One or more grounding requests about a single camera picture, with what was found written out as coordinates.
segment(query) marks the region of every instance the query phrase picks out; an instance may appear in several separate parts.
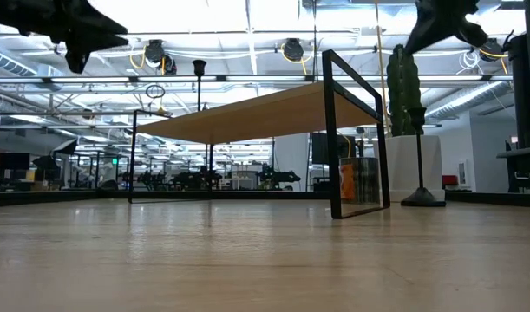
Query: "ceiling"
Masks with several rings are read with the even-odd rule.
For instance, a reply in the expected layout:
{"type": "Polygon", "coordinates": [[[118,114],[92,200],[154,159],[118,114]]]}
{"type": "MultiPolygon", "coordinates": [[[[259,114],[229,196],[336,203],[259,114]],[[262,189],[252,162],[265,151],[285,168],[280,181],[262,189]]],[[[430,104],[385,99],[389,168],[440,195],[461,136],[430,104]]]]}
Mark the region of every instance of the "ceiling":
{"type": "MultiPolygon", "coordinates": [[[[195,59],[207,62],[206,75],[313,75],[315,26],[318,54],[316,75],[321,74],[320,53],[327,49],[334,49],[360,75],[379,75],[379,55],[383,56],[386,66],[391,50],[397,44],[405,44],[416,21],[413,1],[380,1],[378,14],[383,29],[383,49],[379,54],[375,53],[378,38],[374,1],[319,1],[316,18],[309,0],[121,0],[120,8],[117,8],[116,1],[89,2],[101,13],[128,28],[129,35],[125,37],[129,45],[92,54],[82,74],[85,77],[160,75],[157,68],[150,68],[147,64],[141,69],[135,67],[140,65],[144,46],[151,39],[163,40],[166,52],[176,61],[178,75],[193,76],[192,61],[195,59]],[[279,50],[287,38],[300,41],[305,50],[304,58],[309,58],[308,62],[291,63],[283,57],[279,50]]],[[[468,20],[479,23],[490,37],[502,44],[512,30],[515,34],[525,31],[525,17],[524,10],[500,10],[500,4],[501,1],[481,0],[479,12],[468,16],[468,20]]],[[[417,54],[415,63],[420,75],[504,74],[500,62],[472,62],[471,58],[478,57],[478,52],[474,52],[474,56],[467,56],[468,51],[466,43],[449,38],[417,54]]],[[[31,68],[38,75],[45,75],[50,69],[53,75],[72,76],[63,57],[65,52],[64,43],[55,47],[46,36],[23,37],[16,29],[0,25],[0,53],[31,68]]],[[[335,75],[342,74],[339,68],[335,68],[335,75]]],[[[0,68],[0,77],[16,76],[0,68]]],[[[301,83],[203,82],[201,100],[213,108],[293,88],[301,83]]],[[[179,116],[197,110],[195,83],[161,83],[166,94],[157,100],[146,96],[148,85],[99,82],[67,83],[43,88],[23,83],[4,83],[0,84],[0,90],[13,94],[18,100],[23,99],[23,102],[19,103],[7,96],[6,102],[0,101],[0,111],[24,114],[33,111],[54,112],[54,109],[63,114],[84,109],[94,112],[131,112],[142,107],[156,110],[163,106],[169,113],[179,116]]],[[[382,91],[379,83],[375,86],[377,91],[382,91]]],[[[361,88],[346,87],[372,105],[372,99],[361,88]]],[[[464,87],[471,88],[451,81],[438,85],[423,83],[422,103],[427,106],[464,87]]],[[[48,120],[52,124],[131,124],[131,116],[111,117],[86,120],[81,116],[63,115],[48,120]]],[[[5,118],[3,122],[31,124],[16,118],[5,118]]],[[[69,130],[69,133],[85,135],[81,131],[69,130]]],[[[106,133],[106,137],[115,143],[127,142],[127,135],[128,132],[122,130],[106,133]]]]}

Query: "white pedestal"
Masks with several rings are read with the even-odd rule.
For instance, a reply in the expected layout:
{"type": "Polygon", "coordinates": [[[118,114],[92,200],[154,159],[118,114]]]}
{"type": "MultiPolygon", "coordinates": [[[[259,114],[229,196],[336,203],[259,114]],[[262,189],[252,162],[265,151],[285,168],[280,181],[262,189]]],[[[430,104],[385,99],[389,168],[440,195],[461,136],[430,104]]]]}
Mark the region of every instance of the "white pedestal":
{"type": "MultiPolygon", "coordinates": [[[[435,135],[422,135],[421,148],[424,186],[437,200],[444,200],[440,138],[435,135]]],[[[387,138],[386,153],[388,156],[390,200],[399,203],[419,187],[419,165],[415,135],[387,138]]],[[[375,156],[378,158],[378,144],[375,144],[375,156]]]]}

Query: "black metal table frame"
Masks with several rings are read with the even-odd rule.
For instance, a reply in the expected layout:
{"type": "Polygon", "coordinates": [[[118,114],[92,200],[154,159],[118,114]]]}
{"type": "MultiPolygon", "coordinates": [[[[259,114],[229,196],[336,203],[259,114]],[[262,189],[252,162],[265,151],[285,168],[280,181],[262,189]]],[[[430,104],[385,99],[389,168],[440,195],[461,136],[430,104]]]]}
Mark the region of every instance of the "black metal table frame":
{"type": "MultiPolygon", "coordinates": [[[[350,215],[343,215],[342,213],[342,198],[340,192],[340,172],[339,172],[339,158],[337,154],[337,123],[336,123],[336,103],[335,103],[335,94],[339,94],[347,99],[349,102],[354,104],[356,107],[359,107],[369,116],[373,117],[376,120],[376,129],[378,131],[378,152],[379,152],[379,161],[380,161],[380,177],[381,177],[381,186],[383,190],[383,207],[378,207],[375,210],[382,208],[389,208],[390,199],[389,199],[389,183],[388,183],[388,163],[386,158],[386,141],[384,135],[384,121],[383,121],[383,98],[382,96],[363,78],[359,75],[351,66],[345,62],[339,55],[337,55],[333,50],[327,50],[323,52],[323,84],[324,84],[324,115],[326,122],[326,135],[328,140],[328,156],[329,156],[329,166],[330,166],[330,181],[338,181],[338,183],[330,183],[330,209],[331,215],[333,218],[348,218],[357,214],[364,213],[366,211],[357,211],[356,213],[350,215]],[[361,88],[364,88],[369,94],[375,98],[375,109],[372,109],[363,101],[359,100],[355,95],[347,91],[342,85],[334,81],[334,76],[332,72],[332,63],[338,65],[347,75],[349,75],[361,88]]],[[[129,179],[130,181],[134,180],[134,164],[135,164],[135,136],[137,135],[137,116],[138,114],[148,114],[148,115],[157,115],[160,117],[169,118],[168,116],[148,112],[144,110],[135,110],[134,111],[134,123],[133,123],[133,132],[132,132],[132,152],[129,162],[129,179]]],[[[209,163],[213,162],[213,147],[211,145],[209,151],[209,163]]],[[[210,183],[207,183],[208,190],[207,195],[201,196],[200,192],[193,193],[193,199],[197,200],[208,200],[213,198],[213,189],[210,183]]],[[[251,198],[254,199],[269,199],[273,198],[269,192],[254,192],[251,195],[251,198]]],[[[243,198],[247,199],[248,194],[239,194],[236,192],[231,192],[228,198],[236,199],[243,198]]],[[[133,183],[129,184],[128,188],[128,202],[133,204],[134,199],[134,186],[133,183]]]]}

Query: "black floor lamp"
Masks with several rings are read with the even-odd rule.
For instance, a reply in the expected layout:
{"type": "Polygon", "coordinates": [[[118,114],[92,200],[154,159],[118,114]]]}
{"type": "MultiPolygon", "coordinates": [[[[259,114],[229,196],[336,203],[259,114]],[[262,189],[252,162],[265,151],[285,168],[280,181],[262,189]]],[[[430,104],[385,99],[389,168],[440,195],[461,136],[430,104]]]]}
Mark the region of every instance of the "black floor lamp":
{"type": "Polygon", "coordinates": [[[414,206],[414,207],[445,207],[445,201],[438,201],[436,198],[424,187],[422,180],[422,151],[421,151],[421,132],[422,126],[425,123],[424,114],[427,108],[416,107],[407,110],[407,113],[411,117],[411,125],[415,129],[417,137],[417,158],[419,161],[419,188],[402,201],[402,206],[414,206]]]}

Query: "wooden tabletop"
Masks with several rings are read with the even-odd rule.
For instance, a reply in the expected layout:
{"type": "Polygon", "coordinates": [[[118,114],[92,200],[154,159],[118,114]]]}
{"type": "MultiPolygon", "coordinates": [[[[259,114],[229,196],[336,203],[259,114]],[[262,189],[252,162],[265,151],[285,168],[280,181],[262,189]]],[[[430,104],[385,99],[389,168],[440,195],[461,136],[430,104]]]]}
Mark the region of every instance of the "wooden tabletop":
{"type": "MultiPolygon", "coordinates": [[[[374,110],[340,85],[336,84],[335,87],[338,128],[378,122],[374,110]]],[[[324,84],[317,82],[138,126],[138,133],[203,144],[220,144],[325,129],[324,84]]]]}

